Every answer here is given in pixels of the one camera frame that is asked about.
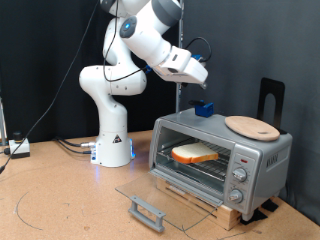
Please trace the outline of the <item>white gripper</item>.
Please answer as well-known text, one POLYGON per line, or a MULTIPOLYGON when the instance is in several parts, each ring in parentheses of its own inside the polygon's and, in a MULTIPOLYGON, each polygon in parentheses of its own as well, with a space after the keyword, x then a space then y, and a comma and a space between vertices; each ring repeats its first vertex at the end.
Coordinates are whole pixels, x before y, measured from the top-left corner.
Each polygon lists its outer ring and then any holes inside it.
POLYGON ((208 72, 188 50, 173 46, 168 57, 155 66, 154 71, 165 81, 201 84, 201 89, 207 89, 204 82, 208 72))

